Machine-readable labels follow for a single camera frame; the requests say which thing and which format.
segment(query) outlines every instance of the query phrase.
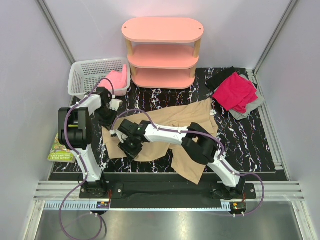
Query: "shelf board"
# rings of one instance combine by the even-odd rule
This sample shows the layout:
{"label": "shelf board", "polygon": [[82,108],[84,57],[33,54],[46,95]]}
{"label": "shelf board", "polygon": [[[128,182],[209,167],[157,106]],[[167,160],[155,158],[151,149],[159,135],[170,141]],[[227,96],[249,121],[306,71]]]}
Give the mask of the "shelf board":
{"label": "shelf board", "polygon": [[140,44],[128,55],[130,64],[142,69],[190,69],[199,57],[194,57],[194,48],[187,45]]}
{"label": "shelf board", "polygon": [[190,69],[137,68],[133,82],[141,88],[187,89],[195,81],[190,77]]}
{"label": "shelf board", "polygon": [[186,17],[136,17],[122,26],[126,39],[140,43],[193,43],[204,34],[204,26]]}

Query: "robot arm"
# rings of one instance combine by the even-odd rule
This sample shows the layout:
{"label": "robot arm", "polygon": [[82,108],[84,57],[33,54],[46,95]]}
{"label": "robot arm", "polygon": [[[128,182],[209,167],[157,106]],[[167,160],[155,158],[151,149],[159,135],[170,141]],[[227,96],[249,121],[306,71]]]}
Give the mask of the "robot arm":
{"label": "robot arm", "polygon": [[[88,183],[99,182],[103,176],[102,170],[97,164],[92,151],[93,125],[91,115],[99,119],[102,126],[111,128],[112,123],[117,117],[122,101],[113,99],[112,94],[104,87],[98,87],[88,100],[78,106],[68,119],[67,134],[71,145],[81,154],[88,170]],[[59,109],[58,115],[58,138],[62,145],[69,149],[64,131],[65,119],[71,107]],[[85,174],[85,168],[80,161],[80,156],[71,151],[79,164],[81,171]]]}
{"label": "robot arm", "polygon": [[[77,107],[68,119],[67,134],[70,144],[81,154],[88,170],[87,181],[84,185],[86,191],[105,191],[105,181],[102,170],[97,164],[93,154],[91,143],[93,139],[93,129],[91,115],[99,118],[100,124],[110,130],[112,123],[117,117],[117,111],[122,105],[122,101],[114,99],[111,93],[104,87],[98,87],[87,101]],[[70,107],[63,107],[59,110],[58,120],[58,138],[59,142],[69,148],[66,143],[64,123]],[[244,178],[233,174],[239,173],[226,161],[219,156],[219,148],[211,138],[184,133],[185,131],[194,131],[209,134],[199,124],[192,123],[189,127],[170,127],[156,125],[156,128],[149,121],[142,121],[140,124],[132,123],[126,119],[116,130],[111,130],[112,136],[118,136],[120,139],[119,147],[129,157],[135,158],[142,150],[142,143],[166,142],[170,144],[181,145],[190,158],[196,163],[207,165],[222,180],[228,192],[232,195],[242,195],[245,180]],[[81,171],[85,174],[84,166],[80,161],[80,156],[71,151],[76,157]]]}
{"label": "robot arm", "polygon": [[110,133],[113,136],[118,136],[120,139],[118,146],[127,156],[132,158],[141,152],[144,142],[181,145],[193,161],[211,168],[221,178],[231,195],[242,195],[245,180],[234,174],[239,172],[223,156],[219,157],[220,150],[217,143],[207,136],[185,133],[186,131],[209,134],[197,123],[191,123],[189,127],[170,127],[156,124],[155,128],[149,121],[136,124],[127,119],[123,120],[117,130]]}

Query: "white backdrop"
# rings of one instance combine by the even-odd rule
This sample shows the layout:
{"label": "white backdrop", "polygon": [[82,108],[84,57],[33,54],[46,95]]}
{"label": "white backdrop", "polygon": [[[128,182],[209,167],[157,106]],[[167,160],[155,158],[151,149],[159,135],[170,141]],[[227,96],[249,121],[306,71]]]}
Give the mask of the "white backdrop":
{"label": "white backdrop", "polygon": [[21,240],[71,66],[35,0],[0,1],[0,32],[0,239]]}
{"label": "white backdrop", "polygon": [[320,237],[320,1],[299,1],[258,72],[290,177]]}
{"label": "white backdrop", "polygon": [[290,0],[46,0],[76,61],[125,57],[134,17],[189,17],[204,26],[199,67],[253,68]]}

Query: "tan cloth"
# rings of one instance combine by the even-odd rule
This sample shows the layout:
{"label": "tan cloth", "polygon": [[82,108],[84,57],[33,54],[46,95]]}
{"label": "tan cloth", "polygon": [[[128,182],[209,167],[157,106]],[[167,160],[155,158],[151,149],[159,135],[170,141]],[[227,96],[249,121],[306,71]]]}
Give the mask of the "tan cloth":
{"label": "tan cloth", "polygon": [[[213,116],[210,116],[212,100],[210,98],[191,103],[184,106],[166,107],[148,114],[155,124],[170,127],[188,127],[191,123],[201,125],[212,136],[217,136],[218,125]],[[145,114],[139,113],[125,117],[127,120],[139,124],[141,121],[148,121]],[[117,129],[122,123],[120,118],[114,126]],[[119,139],[111,137],[110,132],[102,128],[103,143],[106,144],[110,159],[124,158],[126,154],[118,147]],[[172,149],[173,159],[171,167],[182,177],[198,184],[205,166],[194,162],[180,145],[166,142],[145,142],[142,151],[134,159],[137,162],[150,162],[164,157],[168,149]]]}

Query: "pink cloth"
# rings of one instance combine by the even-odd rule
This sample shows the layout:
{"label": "pink cloth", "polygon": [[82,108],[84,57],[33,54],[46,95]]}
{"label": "pink cloth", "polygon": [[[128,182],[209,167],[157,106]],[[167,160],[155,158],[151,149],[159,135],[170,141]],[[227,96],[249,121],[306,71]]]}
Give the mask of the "pink cloth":
{"label": "pink cloth", "polygon": [[213,94],[213,98],[229,111],[233,109],[244,114],[246,106],[257,100],[257,89],[252,82],[240,77],[237,72],[224,80]]}
{"label": "pink cloth", "polygon": [[[112,82],[114,90],[125,88],[127,86],[127,65],[123,65],[122,72],[112,70],[106,78]],[[105,87],[112,91],[110,82],[105,79],[100,82],[99,87]]]}

